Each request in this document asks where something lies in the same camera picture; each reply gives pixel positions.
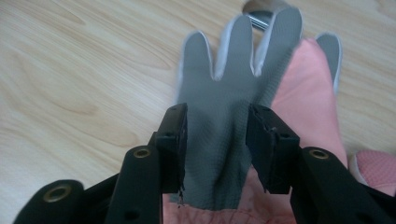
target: pink fabric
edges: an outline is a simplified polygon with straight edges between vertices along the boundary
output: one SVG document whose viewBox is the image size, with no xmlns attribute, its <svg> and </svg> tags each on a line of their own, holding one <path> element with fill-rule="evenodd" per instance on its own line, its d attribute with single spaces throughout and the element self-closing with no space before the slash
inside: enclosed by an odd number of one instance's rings
<svg viewBox="0 0 396 224">
<path fill-rule="evenodd" d="M 331 74 L 316 40 L 303 40 L 295 51 L 272 108 L 300 136 L 301 147 L 327 149 L 347 166 Z M 253 167 L 247 173 L 236 210 L 213 212 L 188 205 L 178 208 L 164 196 L 163 213 L 164 223 L 295 223 L 290 196 L 264 193 Z"/>
<path fill-rule="evenodd" d="M 363 150 L 356 154 L 361 177 L 373 189 L 390 196 L 396 193 L 396 157 L 381 151 Z"/>
</svg>

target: wood grain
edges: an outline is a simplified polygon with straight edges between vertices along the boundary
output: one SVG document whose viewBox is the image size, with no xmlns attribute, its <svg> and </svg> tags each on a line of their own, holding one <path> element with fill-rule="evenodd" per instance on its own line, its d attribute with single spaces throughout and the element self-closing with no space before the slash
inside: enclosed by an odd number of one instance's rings
<svg viewBox="0 0 396 224">
<path fill-rule="evenodd" d="M 348 152 L 396 154 L 396 1 L 290 0 L 304 35 L 339 34 L 338 113 Z M 1 1 L 0 223 L 57 179 L 87 188 L 146 144 L 176 92 L 184 37 L 217 48 L 242 0 Z"/>
</svg>

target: light wooden surface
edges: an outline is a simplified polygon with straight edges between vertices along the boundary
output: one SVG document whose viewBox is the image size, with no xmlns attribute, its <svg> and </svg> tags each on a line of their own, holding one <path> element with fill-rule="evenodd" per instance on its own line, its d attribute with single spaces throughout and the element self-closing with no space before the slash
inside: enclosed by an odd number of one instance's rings
<svg viewBox="0 0 396 224">
<path fill-rule="evenodd" d="M 289 1 L 304 35 L 343 40 L 338 94 L 348 152 L 396 154 L 396 1 Z M 217 49 L 243 0 L 0 1 L 0 223 L 44 185 L 89 187 L 146 144 L 176 89 L 195 29 Z"/>
</svg>

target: wooden floor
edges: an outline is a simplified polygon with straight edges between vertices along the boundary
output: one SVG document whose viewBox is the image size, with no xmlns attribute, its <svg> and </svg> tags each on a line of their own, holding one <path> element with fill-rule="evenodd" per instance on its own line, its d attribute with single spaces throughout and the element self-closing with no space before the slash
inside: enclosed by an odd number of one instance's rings
<svg viewBox="0 0 396 224">
<path fill-rule="evenodd" d="M 396 154 L 396 1 L 293 0 L 304 35 L 340 35 L 338 93 L 349 153 Z M 87 188 L 146 144 L 172 105 L 184 37 L 217 48 L 242 0 L 1 1 L 0 223 L 57 179 Z"/>
</svg>

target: gray glove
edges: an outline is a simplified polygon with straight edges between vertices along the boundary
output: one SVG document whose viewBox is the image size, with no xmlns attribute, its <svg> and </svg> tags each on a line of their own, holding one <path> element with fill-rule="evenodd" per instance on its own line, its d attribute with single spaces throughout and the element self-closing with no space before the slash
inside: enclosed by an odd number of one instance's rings
<svg viewBox="0 0 396 224">
<path fill-rule="evenodd" d="M 189 107 L 185 203 L 209 210 L 238 206 L 251 164 L 245 147 L 248 105 L 271 105 L 301 33 L 297 8 L 275 12 L 253 63 L 250 20 L 236 17 L 222 34 L 214 69 L 205 36 L 188 36 L 177 99 Z"/>
</svg>

